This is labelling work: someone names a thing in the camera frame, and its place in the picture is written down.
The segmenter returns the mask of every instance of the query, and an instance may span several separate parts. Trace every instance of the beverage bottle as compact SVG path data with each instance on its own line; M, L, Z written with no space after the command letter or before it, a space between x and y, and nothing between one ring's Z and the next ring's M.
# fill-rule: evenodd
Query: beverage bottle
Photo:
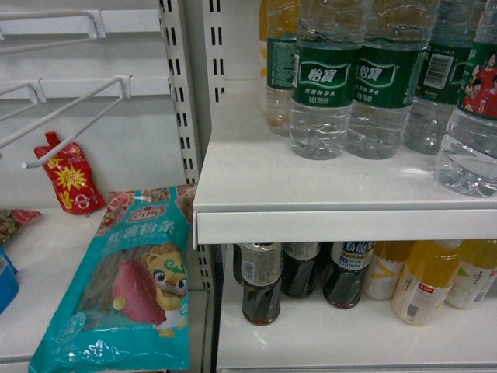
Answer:
M242 277L242 247L238 244L233 245L233 277L236 282L243 284Z
M259 4L259 108L266 114L267 107L267 0Z
M376 242L363 283L363 292L373 299L389 299L397 287L415 241Z
M338 309L350 309L360 300L367 265L374 242L334 242L331 266L323 286L328 303Z
M290 122L300 157L332 159L345 146L364 8L364 0L302 0Z
M497 239L465 240L459 252L461 268L445 302L459 309L475 309L497 278Z
M461 241L418 241L392 298L397 316L413 326L426 325L445 300L461 264Z
M272 132L288 136L294 77L295 36L300 0L267 3L267 121Z
M435 179L472 197L497 191L497 0L488 0L436 157Z
M242 311L257 326L270 324L280 314L282 255L279 243L242 246Z
M281 291L291 298L305 298L315 287L319 242L292 242L282 246Z
M484 7L484 0L441 1L402 137L407 148L438 152Z
M415 84L440 0L370 0L360 52L348 152L367 159L392 157L401 145Z

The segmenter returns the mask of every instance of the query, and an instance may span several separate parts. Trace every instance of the sweet potato noodle package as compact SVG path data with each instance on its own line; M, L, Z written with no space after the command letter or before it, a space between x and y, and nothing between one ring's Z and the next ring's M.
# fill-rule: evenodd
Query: sweet potato noodle package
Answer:
M195 187L114 193L30 373L189 368L186 245Z
M34 154L39 159L61 143L53 131L47 132L45 137L48 146L34 148ZM105 207L106 203L92 181L92 168L75 142L50 158L43 168L52 181L64 211L70 214L89 214Z

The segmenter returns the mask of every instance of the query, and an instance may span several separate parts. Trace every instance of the red bottle label with people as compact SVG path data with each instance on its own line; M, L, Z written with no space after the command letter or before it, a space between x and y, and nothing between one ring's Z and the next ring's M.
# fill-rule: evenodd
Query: red bottle label with people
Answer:
M474 43L459 90L459 109L497 120L497 45Z

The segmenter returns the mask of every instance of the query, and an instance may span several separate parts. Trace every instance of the blue package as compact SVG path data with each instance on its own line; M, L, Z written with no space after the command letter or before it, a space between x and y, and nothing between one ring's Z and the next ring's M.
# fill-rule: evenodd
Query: blue package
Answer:
M19 291L16 274L17 269L0 245L0 313L7 308Z
M30 373L189 369L191 186L115 193Z

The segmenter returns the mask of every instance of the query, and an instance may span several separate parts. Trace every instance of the green bottle label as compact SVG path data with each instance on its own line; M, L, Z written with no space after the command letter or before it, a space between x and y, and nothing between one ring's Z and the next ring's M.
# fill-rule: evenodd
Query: green bottle label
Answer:
M267 40L267 85L273 89L292 89L295 39L270 37Z
M316 107L350 105L359 50L297 46L293 100Z
M486 119L497 120L497 44L473 43L457 107Z
M457 104L469 50L469 47L430 44L415 94L436 103Z
M363 47L356 73L354 99L388 109L411 105L423 53Z

